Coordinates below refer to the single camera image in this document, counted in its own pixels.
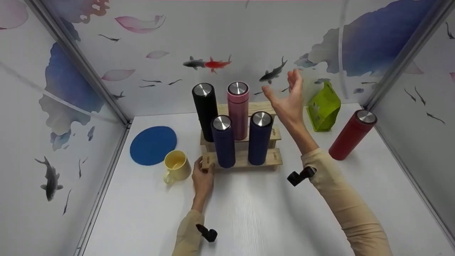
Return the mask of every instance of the yellow mug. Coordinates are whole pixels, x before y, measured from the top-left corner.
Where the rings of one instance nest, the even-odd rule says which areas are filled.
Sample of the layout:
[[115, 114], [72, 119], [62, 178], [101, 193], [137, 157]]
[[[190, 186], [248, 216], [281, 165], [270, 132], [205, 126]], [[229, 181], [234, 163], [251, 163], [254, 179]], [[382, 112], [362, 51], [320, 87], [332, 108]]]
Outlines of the yellow mug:
[[176, 180], [184, 180], [191, 174], [191, 165], [187, 156], [180, 150], [173, 150], [167, 153], [164, 158], [164, 165], [167, 168], [163, 180], [166, 184], [172, 185]]

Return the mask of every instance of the red fish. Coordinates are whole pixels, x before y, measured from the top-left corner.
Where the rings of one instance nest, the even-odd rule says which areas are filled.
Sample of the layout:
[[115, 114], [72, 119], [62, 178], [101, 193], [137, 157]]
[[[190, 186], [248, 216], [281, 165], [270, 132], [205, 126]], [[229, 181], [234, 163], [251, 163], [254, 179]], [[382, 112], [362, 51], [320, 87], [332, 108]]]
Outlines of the red fish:
[[231, 64], [231, 55], [229, 55], [229, 59], [227, 60], [227, 62], [222, 62], [222, 61], [213, 61], [213, 58], [210, 57], [210, 61], [206, 62], [204, 64], [204, 67], [208, 67], [211, 69], [211, 72], [212, 73], [215, 73], [216, 74], [216, 71], [215, 69], [217, 68], [224, 68], [225, 66], [227, 66], [228, 64]]

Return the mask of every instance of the hand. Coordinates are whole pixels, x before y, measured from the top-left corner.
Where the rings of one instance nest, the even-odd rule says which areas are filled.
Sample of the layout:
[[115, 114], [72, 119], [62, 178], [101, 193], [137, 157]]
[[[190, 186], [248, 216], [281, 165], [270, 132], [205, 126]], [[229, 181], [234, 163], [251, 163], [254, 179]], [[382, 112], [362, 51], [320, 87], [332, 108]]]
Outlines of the hand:
[[191, 209], [198, 210], [202, 213], [205, 200], [213, 189], [215, 164], [211, 164], [207, 170], [202, 170], [202, 156], [194, 162], [193, 175], [191, 176], [196, 192]]
[[278, 118], [291, 133], [293, 130], [300, 130], [303, 124], [303, 80], [297, 69], [288, 72], [289, 96], [279, 99], [275, 96], [269, 86], [263, 86], [262, 91], [265, 97], [272, 104]]

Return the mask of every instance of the stainless steel lid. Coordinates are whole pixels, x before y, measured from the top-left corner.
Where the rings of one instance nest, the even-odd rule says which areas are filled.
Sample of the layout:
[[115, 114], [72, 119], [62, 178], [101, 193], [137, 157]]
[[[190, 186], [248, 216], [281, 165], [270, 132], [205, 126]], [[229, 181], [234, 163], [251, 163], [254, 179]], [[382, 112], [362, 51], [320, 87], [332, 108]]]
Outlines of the stainless steel lid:
[[248, 91], [248, 85], [244, 82], [233, 82], [227, 89], [233, 95], [242, 95]]
[[196, 95], [207, 96], [212, 91], [212, 85], [206, 82], [200, 83], [193, 88]]
[[251, 118], [253, 120], [253, 123], [260, 127], [267, 126], [272, 121], [272, 116], [269, 113], [263, 111], [254, 113]]
[[231, 119], [228, 116], [217, 116], [212, 125], [218, 131], [225, 131], [231, 127]]
[[357, 112], [357, 118], [364, 123], [376, 122], [376, 116], [368, 110], [360, 110]]

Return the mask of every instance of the red thermos bottle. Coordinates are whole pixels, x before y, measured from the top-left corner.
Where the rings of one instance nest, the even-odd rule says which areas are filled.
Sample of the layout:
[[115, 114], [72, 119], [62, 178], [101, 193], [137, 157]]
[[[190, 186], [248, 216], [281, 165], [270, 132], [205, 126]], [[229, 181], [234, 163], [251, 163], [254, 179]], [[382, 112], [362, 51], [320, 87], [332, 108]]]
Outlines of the red thermos bottle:
[[329, 154], [336, 160], [344, 160], [360, 141], [373, 128], [378, 119], [367, 110], [357, 110], [349, 119], [335, 142], [329, 149]]

